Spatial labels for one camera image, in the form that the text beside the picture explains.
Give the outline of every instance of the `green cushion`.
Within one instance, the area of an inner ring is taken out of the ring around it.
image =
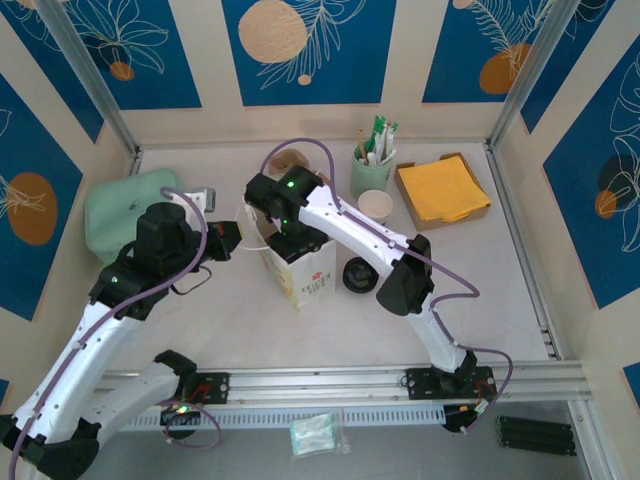
[[[91,189],[85,203],[87,246],[105,264],[136,238],[136,223],[149,205],[166,202],[161,187],[182,190],[178,175],[168,168],[103,183]]]

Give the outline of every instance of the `cup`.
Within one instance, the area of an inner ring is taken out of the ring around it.
[[[391,163],[388,161],[384,165],[366,166],[360,163],[354,151],[351,156],[351,181],[349,182],[353,198],[358,200],[367,190],[386,190]]]
[[[393,200],[382,190],[367,190],[358,198],[358,208],[374,222],[384,225],[393,210]]]

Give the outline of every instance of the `plastic bag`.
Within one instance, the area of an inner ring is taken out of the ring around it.
[[[341,415],[338,413],[324,413],[294,420],[291,422],[289,431],[294,458],[305,458],[321,453],[349,452]]]

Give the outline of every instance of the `cardboard box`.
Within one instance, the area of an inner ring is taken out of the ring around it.
[[[262,212],[245,204],[251,230],[261,247],[266,247],[266,238],[277,231]],[[271,248],[259,250],[267,270],[280,284],[284,293],[296,309],[332,295],[336,291],[336,241],[331,239],[317,252],[307,253],[288,264]]]
[[[462,159],[462,163],[464,164],[465,168],[469,172],[471,179],[484,192],[482,185],[480,185],[480,182],[478,182],[478,179],[474,175],[473,170],[471,170],[471,167],[469,167],[469,164],[467,163],[467,161],[465,160],[464,156],[461,153],[450,153],[447,155],[443,155],[440,157],[440,160],[445,160],[447,158],[451,158],[455,156],[459,156]],[[396,182],[396,185],[398,186],[398,190],[400,190],[400,195],[402,195],[402,200],[404,200],[404,204],[407,206],[407,210],[409,211],[411,220],[413,220],[413,224],[416,226],[416,230],[420,232],[422,230],[429,230],[430,228],[442,227],[444,225],[451,225],[453,223],[468,222],[469,220],[476,220],[478,218],[482,218],[487,214],[487,211],[489,210],[489,205],[487,205],[486,207],[482,207],[478,210],[474,210],[473,212],[469,213],[469,215],[467,215],[466,217],[456,220],[455,222],[445,222],[440,218],[435,218],[433,220],[422,219],[420,217],[420,214],[416,210],[415,206],[413,205],[413,202],[411,201],[411,197],[409,197],[409,192],[407,192],[407,189],[404,186],[404,182],[402,181],[402,177],[400,176],[400,169],[414,167],[415,165],[416,165],[415,162],[399,163],[396,166],[396,171],[393,174],[393,178]]]

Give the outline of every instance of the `orange circle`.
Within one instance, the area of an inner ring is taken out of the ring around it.
[[[116,77],[118,80],[122,82],[128,82],[129,80],[133,80],[133,77],[135,76],[135,72],[133,71],[133,68],[131,68],[129,64],[124,62],[113,62],[109,66],[109,71],[111,72],[111,75],[113,75],[114,77]]]
[[[596,197],[596,213],[604,219],[611,218],[616,213],[618,199],[609,190],[601,191]]]
[[[309,85],[311,83],[311,77],[309,75],[300,75],[298,77],[298,83],[302,86]]]
[[[29,245],[44,245],[53,236],[58,220],[53,187],[37,173],[21,173],[9,185],[5,200],[13,233]]]
[[[482,67],[480,88],[493,95],[509,92],[529,50],[531,45],[528,43],[518,43],[508,50],[496,53]]]

